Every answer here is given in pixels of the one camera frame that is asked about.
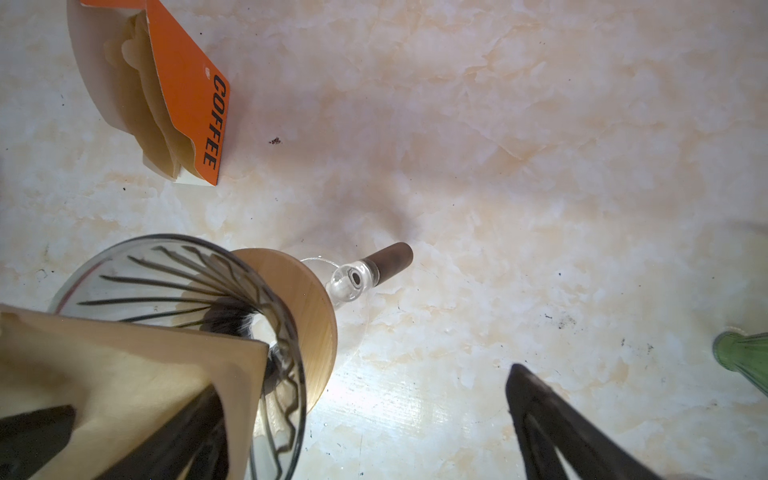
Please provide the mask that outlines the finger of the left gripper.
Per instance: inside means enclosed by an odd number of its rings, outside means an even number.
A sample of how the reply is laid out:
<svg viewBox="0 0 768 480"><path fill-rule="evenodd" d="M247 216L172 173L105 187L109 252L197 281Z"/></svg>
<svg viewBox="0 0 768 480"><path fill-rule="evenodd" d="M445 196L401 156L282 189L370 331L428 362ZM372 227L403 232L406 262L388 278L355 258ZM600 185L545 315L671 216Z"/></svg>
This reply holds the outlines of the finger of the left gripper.
<svg viewBox="0 0 768 480"><path fill-rule="evenodd" d="M30 479L69 443L76 420L72 405L1 419L1 478Z"/></svg>

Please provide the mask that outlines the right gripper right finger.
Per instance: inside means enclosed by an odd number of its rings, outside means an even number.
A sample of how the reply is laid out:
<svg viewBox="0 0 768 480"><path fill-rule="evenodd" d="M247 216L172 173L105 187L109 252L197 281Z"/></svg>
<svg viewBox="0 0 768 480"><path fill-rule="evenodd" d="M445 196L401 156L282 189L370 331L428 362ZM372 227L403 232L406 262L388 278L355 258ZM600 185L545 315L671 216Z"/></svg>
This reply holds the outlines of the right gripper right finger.
<svg viewBox="0 0 768 480"><path fill-rule="evenodd" d="M505 394L529 479L657 479L522 364L511 367Z"/></svg>

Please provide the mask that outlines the brown paper coffee filter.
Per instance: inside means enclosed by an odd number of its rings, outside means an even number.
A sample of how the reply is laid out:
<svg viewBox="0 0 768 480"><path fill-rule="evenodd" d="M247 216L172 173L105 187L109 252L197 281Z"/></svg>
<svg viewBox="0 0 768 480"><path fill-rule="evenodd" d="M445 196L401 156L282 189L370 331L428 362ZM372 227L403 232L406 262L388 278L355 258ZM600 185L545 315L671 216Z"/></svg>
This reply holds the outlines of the brown paper coffee filter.
<svg viewBox="0 0 768 480"><path fill-rule="evenodd" d="M69 443L30 479L101 479L213 386L228 442L224 479L241 479L266 358L258 341L3 306L1 419L72 405Z"/></svg>

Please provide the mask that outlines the clear glass carafe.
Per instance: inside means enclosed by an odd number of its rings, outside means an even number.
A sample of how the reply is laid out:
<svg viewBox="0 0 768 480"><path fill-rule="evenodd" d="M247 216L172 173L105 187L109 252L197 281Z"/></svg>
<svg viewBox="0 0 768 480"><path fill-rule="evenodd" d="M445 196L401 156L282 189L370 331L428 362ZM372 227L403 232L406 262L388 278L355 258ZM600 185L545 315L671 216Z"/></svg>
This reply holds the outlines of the clear glass carafe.
<svg viewBox="0 0 768 480"><path fill-rule="evenodd" d="M396 242L365 257L346 258L306 246L298 259L320 280L334 309L338 348L336 361L347 363L359 349L369 324L368 300L374 289L404 272L413 262L412 247Z"/></svg>

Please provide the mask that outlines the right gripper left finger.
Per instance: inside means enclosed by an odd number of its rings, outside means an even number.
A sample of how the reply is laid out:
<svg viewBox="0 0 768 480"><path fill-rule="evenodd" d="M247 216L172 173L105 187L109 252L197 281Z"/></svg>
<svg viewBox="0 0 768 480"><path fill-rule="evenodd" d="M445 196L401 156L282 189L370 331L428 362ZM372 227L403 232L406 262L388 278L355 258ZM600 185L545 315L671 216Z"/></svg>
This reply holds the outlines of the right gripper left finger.
<svg viewBox="0 0 768 480"><path fill-rule="evenodd" d="M224 479L229 455L224 413L206 387L101 479Z"/></svg>

